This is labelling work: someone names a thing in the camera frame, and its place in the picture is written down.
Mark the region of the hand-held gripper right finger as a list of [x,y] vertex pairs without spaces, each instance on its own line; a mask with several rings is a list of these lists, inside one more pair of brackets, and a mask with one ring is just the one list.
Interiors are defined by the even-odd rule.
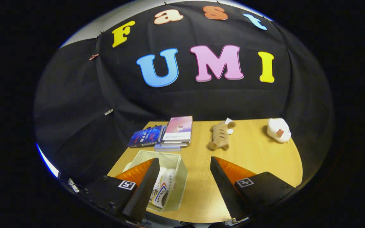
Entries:
[[229,215],[237,220],[270,211],[295,190],[271,172],[256,174],[219,157],[211,157],[210,170]]

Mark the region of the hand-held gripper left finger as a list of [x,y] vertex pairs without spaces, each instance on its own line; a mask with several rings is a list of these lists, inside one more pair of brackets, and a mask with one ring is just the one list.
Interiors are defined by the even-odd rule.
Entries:
[[104,175],[83,188],[83,199],[123,221],[140,223],[160,170],[152,158],[115,177]]

